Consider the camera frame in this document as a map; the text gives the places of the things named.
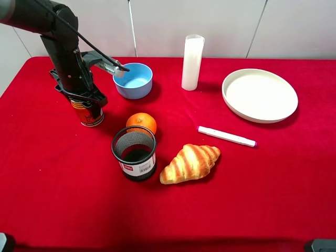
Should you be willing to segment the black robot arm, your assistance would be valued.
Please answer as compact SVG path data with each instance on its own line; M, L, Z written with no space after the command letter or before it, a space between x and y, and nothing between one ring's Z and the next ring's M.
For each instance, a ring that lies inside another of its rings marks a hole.
M50 75L56 90L68 99L107 104L93 82L91 67L109 61L96 49L80 52L78 18L71 9L53 1L1 1L1 23L40 34L54 66Z

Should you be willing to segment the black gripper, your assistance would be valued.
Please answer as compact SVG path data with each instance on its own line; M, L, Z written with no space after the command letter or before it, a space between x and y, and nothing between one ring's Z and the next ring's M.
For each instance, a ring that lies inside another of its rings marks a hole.
M90 70L82 60L78 39L59 41L42 35L41 40L58 75L59 89L69 98L105 106L107 97L93 83Z

